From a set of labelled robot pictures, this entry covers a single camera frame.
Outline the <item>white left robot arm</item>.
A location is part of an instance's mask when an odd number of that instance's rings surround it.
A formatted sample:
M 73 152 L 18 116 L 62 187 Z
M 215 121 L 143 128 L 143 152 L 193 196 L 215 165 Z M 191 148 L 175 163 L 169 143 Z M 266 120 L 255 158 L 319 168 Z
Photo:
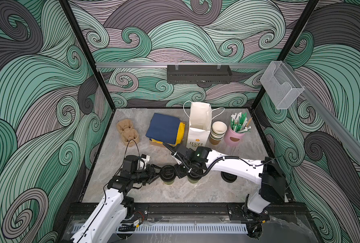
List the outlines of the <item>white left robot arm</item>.
M 134 214 L 134 199 L 127 196 L 135 184 L 145 186 L 154 182 L 162 167 L 149 163 L 147 155 L 128 155 L 121 167 L 103 187 L 104 196 L 86 222 L 71 237 L 71 243 L 106 243 L 116 227 Z

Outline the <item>white paper takeout bag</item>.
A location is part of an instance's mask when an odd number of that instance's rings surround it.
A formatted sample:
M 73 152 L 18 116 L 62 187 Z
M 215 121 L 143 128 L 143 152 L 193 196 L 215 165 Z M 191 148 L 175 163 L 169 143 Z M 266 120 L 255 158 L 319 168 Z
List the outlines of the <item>white paper takeout bag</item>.
M 186 147 L 196 149 L 205 146 L 211 130 L 211 122 L 221 115 L 224 107 L 212 109 L 209 103 L 186 101 L 183 110 L 189 118 Z

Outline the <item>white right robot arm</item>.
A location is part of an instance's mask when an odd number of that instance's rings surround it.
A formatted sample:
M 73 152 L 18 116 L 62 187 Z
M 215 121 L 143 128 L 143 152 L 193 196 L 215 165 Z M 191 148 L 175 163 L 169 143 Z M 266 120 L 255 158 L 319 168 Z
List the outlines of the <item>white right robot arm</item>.
M 257 184 L 258 189 L 247 196 L 245 208 L 256 214 L 264 213 L 270 204 L 285 203 L 286 176 L 275 158 L 250 160 L 225 155 L 203 146 L 196 150 L 181 144 L 164 146 L 178 163 L 175 171 L 179 178 L 187 176 L 198 181 L 211 171 L 219 171 L 227 182 L 235 181 L 238 177 L 249 180 Z

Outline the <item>green paper coffee cup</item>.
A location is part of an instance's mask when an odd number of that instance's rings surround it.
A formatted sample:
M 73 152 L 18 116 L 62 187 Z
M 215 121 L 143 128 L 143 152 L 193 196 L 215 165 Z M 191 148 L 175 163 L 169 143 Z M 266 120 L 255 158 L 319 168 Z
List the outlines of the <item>green paper coffee cup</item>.
M 192 183 L 192 184 L 196 184 L 196 183 L 199 182 L 198 180 L 192 180 L 192 179 L 190 179 L 190 178 L 188 178 L 188 181 L 189 181 L 190 183 Z

